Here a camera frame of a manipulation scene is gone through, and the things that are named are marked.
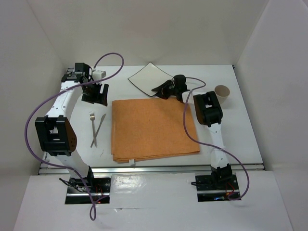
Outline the silver fork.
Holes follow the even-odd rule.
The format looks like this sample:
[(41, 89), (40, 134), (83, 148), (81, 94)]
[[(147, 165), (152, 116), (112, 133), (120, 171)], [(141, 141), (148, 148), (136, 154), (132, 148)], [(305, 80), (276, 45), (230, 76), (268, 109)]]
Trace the silver fork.
[(93, 133), (93, 144), (97, 146), (97, 140), (96, 140), (96, 129), (95, 129), (95, 114), (94, 112), (90, 112), (90, 120), (92, 124), (92, 133)]

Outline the silver knife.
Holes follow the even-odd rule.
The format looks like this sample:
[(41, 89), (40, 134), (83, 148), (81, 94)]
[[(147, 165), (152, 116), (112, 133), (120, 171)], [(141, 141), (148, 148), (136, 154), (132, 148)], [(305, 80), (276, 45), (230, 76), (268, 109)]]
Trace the silver knife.
[(92, 143), (91, 143), (91, 146), (90, 146), (91, 148), (93, 147), (93, 145), (97, 146), (97, 145), (95, 144), (95, 141), (96, 141), (96, 138), (97, 138), (97, 136), (98, 136), (98, 134), (99, 134), (99, 131), (100, 131), (100, 129), (101, 129), (101, 126), (102, 126), (102, 123), (103, 123), (105, 117), (106, 117), (106, 114), (103, 114), (102, 117), (101, 117), (101, 120), (100, 120), (100, 123), (99, 123), (99, 126), (98, 126), (97, 130), (95, 130), (96, 132), (95, 132), (95, 136), (94, 136), (94, 138), (93, 138), (93, 140), (92, 140)]

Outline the white square plate black rim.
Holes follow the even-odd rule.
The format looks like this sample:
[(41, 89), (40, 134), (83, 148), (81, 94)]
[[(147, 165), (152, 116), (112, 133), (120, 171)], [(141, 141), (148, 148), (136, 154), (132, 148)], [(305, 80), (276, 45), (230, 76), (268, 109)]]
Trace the white square plate black rim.
[(147, 96), (153, 97), (156, 92), (152, 91), (152, 89), (159, 87), (172, 78), (173, 76), (167, 74), (156, 65), (148, 63), (140, 71), (130, 76), (128, 81)]

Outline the orange cloth placemat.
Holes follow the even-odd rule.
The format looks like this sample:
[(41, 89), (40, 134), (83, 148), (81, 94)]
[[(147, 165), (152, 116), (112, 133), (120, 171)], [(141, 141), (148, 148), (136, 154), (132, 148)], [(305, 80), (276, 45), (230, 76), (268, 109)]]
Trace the orange cloth placemat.
[[(130, 99), (112, 102), (111, 154), (120, 163), (196, 154), (199, 144), (185, 133), (185, 104), (167, 100)], [(197, 138), (190, 108), (186, 109), (188, 133)]]

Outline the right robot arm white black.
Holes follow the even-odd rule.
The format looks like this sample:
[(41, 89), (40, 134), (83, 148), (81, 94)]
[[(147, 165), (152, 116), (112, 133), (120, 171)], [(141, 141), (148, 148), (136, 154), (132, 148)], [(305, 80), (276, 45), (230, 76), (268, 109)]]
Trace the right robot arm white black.
[[(193, 91), (206, 86), (204, 81), (193, 77), (193, 80), (200, 81), (202, 85), (189, 90), (186, 84), (186, 80), (188, 79), (189, 78), (184, 75), (175, 75), (171, 80), (167, 80), (158, 87), (153, 88), (152, 91), (161, 99), (168, 99), (170, 96), (175, 96), (178, 101), (185, 104), (183, 110), (183, 126), (185, 133), (195, 143), (212, 148), (209, 184), (213, 188), (220, 189), (232, 179), (233, 173), (229, 157), (234, 158), (234, 155), (226, 151), (224, 147), (221, 132), (223, 112), (214, 91), (208, 91), (203, 94), (193, 94)], [(198, 141), (188, 133), (185, 116), (190, 97), (193, 97), (197, 121), (209, 131), (212, 143)]]

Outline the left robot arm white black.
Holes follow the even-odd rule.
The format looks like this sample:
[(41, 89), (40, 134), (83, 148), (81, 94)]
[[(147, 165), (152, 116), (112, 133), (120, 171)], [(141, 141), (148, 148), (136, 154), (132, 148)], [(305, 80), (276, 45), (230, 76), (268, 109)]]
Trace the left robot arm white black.
[(92, 69), (85, 63), (76, 63), (72, 72), (61, 79), (60, 95), (44, 117), (37, 117), (35, 127), (41, 149), (68, 167), (68, 185), (84, 192), (95, 188), (94, 174), (77, 152), (77, 136), (70, 124), (77, 100), (107, 106), (109, 86), (100, 82), (105, 71)]

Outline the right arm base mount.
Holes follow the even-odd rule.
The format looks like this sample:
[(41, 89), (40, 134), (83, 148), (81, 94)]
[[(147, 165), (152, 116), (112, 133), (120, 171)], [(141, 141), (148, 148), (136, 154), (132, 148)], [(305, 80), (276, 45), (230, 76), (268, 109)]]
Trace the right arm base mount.
[(229, 201), (241, 196), (237, 177), (234, 174), (220, 183), (214, 183), (210, 175), (196, 175), (191, 185), (196, 187), (198, 202)]

